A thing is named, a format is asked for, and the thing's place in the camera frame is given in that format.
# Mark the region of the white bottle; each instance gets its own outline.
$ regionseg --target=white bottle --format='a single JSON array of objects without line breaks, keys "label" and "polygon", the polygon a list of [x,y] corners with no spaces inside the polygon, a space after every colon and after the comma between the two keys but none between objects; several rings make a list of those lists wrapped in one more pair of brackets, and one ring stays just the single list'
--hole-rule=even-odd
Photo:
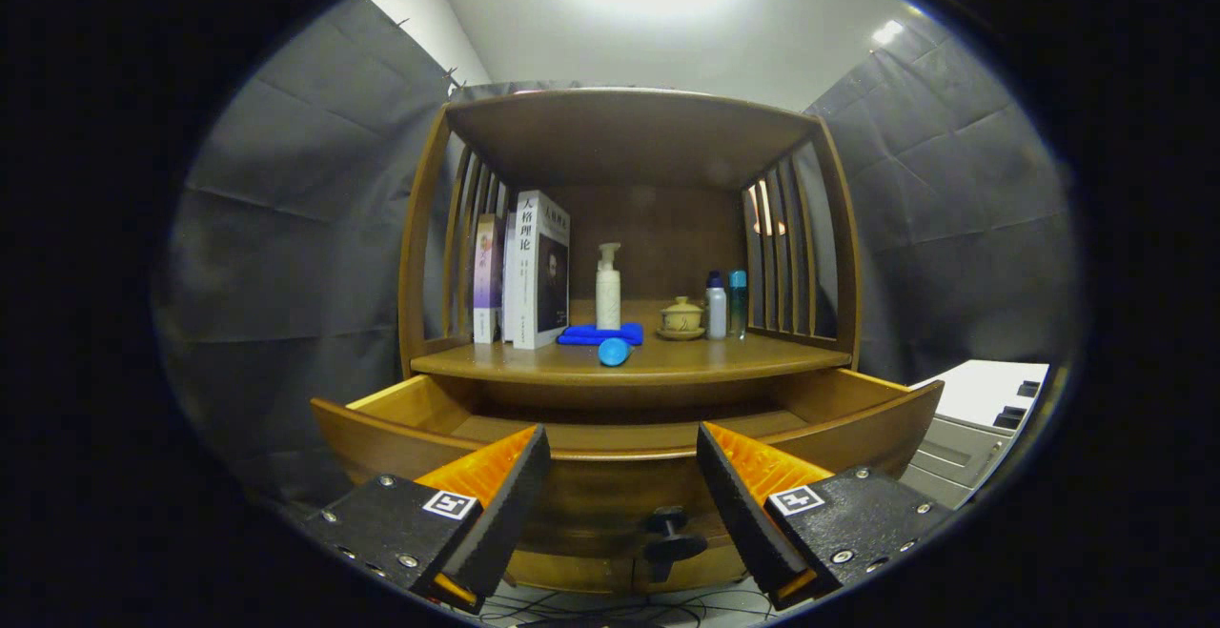
[{"label": "white bottle", "polygon": [[598,329],[622,328],[622,321],[619,317],[619,272],[614,268],[614,254],[619,246],[622,246],[619,241],[606,241],[605,245],[598,245],[598,249],[601,250],[597,280]]},{"label": "white bottle", "polygon": [[708,276],[708,338],[723,340],[727,333],[728,295],[725,294],[725,282],[720,279],[720,272],[712,271]]}]

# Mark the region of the purple book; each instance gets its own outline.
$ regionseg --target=purple book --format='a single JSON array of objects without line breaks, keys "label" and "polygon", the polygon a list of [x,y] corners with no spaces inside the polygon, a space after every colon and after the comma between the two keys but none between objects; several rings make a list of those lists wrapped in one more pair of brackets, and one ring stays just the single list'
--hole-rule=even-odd
[{"label": "purple book", "polygon": [[478,216],[475,229],[475,343],[493,343],[500,330],[500,260],[504,219]]}]

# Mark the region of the portrait on book cover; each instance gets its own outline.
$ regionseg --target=portrait on book cover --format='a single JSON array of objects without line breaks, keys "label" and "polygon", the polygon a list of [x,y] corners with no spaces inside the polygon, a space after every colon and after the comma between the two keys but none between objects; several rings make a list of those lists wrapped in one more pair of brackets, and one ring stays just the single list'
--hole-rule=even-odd
[{"label": "portrait on book cover", "polygon": [[538,329],[567,327],[567,246],[538,234]]}]

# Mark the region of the cable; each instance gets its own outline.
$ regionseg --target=cable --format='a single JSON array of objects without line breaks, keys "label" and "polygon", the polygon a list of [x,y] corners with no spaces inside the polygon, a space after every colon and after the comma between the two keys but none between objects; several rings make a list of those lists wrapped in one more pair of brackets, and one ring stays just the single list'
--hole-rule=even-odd
[{"label": "cable", "polygon": [[[756,595],[756,596],[759,596],[759,598],[761,598],[762,600],[766,601],[767,608],[764,612],[764,611],[758,611],[758,610],[753,610],[753,608],[736,608],[736,607],[727,607],[727,606],[720,606],[720,605],[709,605],[708,602],[704,601],[704,598],[710,598],[710,596],[715,596],[715,595],[723,595],[723,594],[730,594],[730,593],[744,593],[744,594],[749,594],[749,595]],[[520,615],[520,613],[528,613],[528,615],[537,616],[537,617],[544,618],[544,619],[580,618],[580,617],[588,617],[588,616],[598,616],[598,617],[611,618],[611,617],[627,617],[627,616],[631,616],[633,613],[643,613],[645,611],[651,611],[651,610],[658,610],[659,608],[661,611],[659,611],[658,613],[651,615],[651,617],[647,618],[647,621],[654,621],[655,618],[659,618],[659,617],[661,617],[661,616],[664,616],[664,615],[666,615],[666,613],[669,613],[671,611],[683,611],[684,613],[687,613],[688,616],[691,616],[692,618],[695,619],[695,628],[699,628],[699,626],[703,622],[703,619],[706,618],[706,616],[708,616],[708,610],[716,610],[716,611],[725,611],[725,612],[750,613],[750,615],[755,615],[755,616],[762,616],[764,621],[770,619],[770,617],[772,615],[772,611],[775,610],[775,607],[771,605],[771,601],[766,596],[766,594],[759,593],[756,590],[737,590],[737,589],[712,590],[710,593],[703,593],[700,595],[694,595],[694,596],[691,596],[691,598],[686,598],[681,602],[655,602],[655,601],[653,601],[653,596],[651,595],[645,595],[643,602],[638,602],[637,601],[637,602],[632,602],[632,604],[615,605],[615,606],[604,606],[604,607],[595,607],[595,608],[569,608],[569,607],[554,606],[551,604],[548,604],[548,600],[551,600],[551,599],[554,599],[555,596],[558,596],[560,594],[561,594],[560,591],[554,591],[554,593],[550,593],[550,594],[544,595],[542,598],[537,598],[536,600],[532,600],[532,601],[527,601],[525,599],[518,599],[518,598],[509,598],[509,596],[493,595],[492,598],[488,598],[488,600],[486,602],[488,606],[505,608],[505,610],[511,610],[511,611],[509,611],[508,613],[489,612],[489,613],[479,616],[479,618],[481,619],[509,618],[509,617],[512,617],[512,616],[516,616],[516,615]],[[506,602],[515,602],[515,604],[506,604]],[[698,606],[699,608],[702,608],[703,610],[703,616],[697,615],[691,608],[691,606]]]},{"label": "cable", "polygon": [[[516,610],[516,611],[514,611],[514,612],[511,612],[511,613],[506,613],[506,615],[504,615],[504,616],[500,616],[499,618],[509,618],[510,616],[516,616],[517,613],[521,613],[522,611],[527,611],[527,610],[528,610],[529,607],[532,607],[532,606],[534,606],[534,605],[539,605],[539,604],[542,604],[542,602],[544,602],[544,601],[547,601],[547,600],[549,600],[549,599],[554,598],[554,596],[555,596],[555,595],[558,595],[558,594],[559,594],[559,590],[555,590],[554,593],[551,593],[551,594],[549,594],[549,595],[545,595],[545,596],[542,596],[542,598],[537,598],[537,600],[536,600],[536,601],[532,601],[532,602],[527,604],[526,606],[523,606],[523,607],[521,607],[521,608],[518,608],[518,610]],[[533,611],[527,611],[527,613],[533,613],[534,616],[542,616],[540,613],[538,613],[538,612],[533,612]],[[482,621],[482,619],[483,619],[483,616],[484,616],[484,615],[479,615],[479,616],[478,616],[479,621]]]}]

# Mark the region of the saucer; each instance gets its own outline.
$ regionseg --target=saucer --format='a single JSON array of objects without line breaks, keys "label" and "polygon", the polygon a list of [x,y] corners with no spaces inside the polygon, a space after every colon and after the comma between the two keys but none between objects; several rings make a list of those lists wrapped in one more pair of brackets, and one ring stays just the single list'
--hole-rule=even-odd
[{"label": "saucer", "polygon": [[694,338],[702,338],[704,329],[656,329],[658,335],[666,338],[666,340],[694,340]]}]

